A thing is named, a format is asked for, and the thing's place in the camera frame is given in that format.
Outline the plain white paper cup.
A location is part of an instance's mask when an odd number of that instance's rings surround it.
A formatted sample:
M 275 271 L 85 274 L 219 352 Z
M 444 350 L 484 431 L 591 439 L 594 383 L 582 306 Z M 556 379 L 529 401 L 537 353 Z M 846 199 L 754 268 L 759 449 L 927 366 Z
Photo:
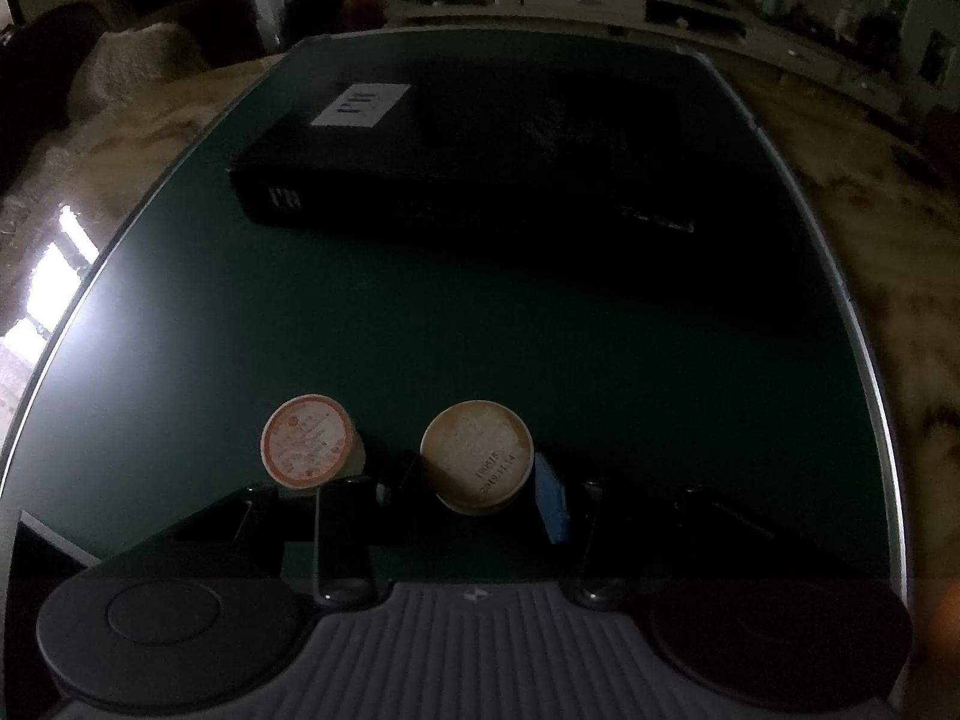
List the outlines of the plain white paper cup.
M 535 447 L 526 423 L 490 400 L 449 406 L 428 424 L 420 440 L 434 492 L 461 514 L 511 499 L 534 470 Z

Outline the red-lidded white cup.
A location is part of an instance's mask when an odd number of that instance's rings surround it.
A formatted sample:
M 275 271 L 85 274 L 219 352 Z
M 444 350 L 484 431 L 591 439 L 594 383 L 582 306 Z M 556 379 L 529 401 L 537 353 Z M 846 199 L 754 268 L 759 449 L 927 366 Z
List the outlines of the red-lidded white cup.
M 363 442 L 338 401 L 299 395 L 280 405 L 260 434 L 260 460 L 275 483 L 311 491 L 332 479 L 363 472 Z

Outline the dark green desk mat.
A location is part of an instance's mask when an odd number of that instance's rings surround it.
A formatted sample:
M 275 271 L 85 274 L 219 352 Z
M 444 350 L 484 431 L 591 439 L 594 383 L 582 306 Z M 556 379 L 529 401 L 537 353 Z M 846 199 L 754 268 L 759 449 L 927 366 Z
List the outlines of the dark green desk mat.
M 499 86 L 532 174 L 410 229 L 249 220 L 239 153 L 353 83 Z M 874 355 L 838 259 L 706 55 L 567 32 L 309 39 L 174 161 L 99 257 L 18 415 L 3 502 L 99 556 L 263 480 L 322 394 L 400 483 L 444 408 L 498 401 L 601 486 L 627 566 L 907 583 Z

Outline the black box on mat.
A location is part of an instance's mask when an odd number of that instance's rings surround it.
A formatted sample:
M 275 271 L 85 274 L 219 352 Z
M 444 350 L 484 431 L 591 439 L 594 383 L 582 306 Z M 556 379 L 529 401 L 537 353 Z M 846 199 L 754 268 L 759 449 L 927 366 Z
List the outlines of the black box on mat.
M 532 174 L 524 133 L 499 86 L 427 82 L 373 128 L 313 127 L 302 106 L 254 138 L 228 167 L 249 220 L 296 232 L 334 226 L 410 229 L 501 205 Z

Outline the white label sticker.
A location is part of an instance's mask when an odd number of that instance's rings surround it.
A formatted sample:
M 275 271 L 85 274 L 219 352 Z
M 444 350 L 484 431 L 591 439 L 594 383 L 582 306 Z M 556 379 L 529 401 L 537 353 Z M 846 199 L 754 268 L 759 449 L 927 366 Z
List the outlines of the white label sticker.
M 353 83 L 311 121 L 313 127 L 373 128 L 400 99 L 409 85 Z

